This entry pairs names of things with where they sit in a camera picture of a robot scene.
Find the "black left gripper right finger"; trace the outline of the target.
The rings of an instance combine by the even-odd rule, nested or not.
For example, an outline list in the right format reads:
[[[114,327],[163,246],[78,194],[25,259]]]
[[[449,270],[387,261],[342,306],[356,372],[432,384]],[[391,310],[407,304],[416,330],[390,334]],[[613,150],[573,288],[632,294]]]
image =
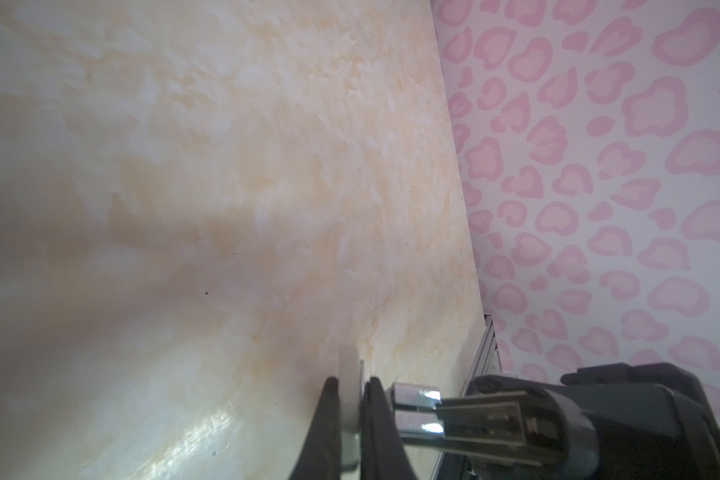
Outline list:
[[[417,479],[377,377],[371,377],[364,390],[360,433],[362,480]]]

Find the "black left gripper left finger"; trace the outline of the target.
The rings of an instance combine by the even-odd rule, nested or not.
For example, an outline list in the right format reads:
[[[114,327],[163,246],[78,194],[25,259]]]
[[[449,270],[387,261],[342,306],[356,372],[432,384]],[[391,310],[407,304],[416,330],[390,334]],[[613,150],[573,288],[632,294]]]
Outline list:
[[[337,480],[341,477],[339,381],[328,377],[290,480]]]

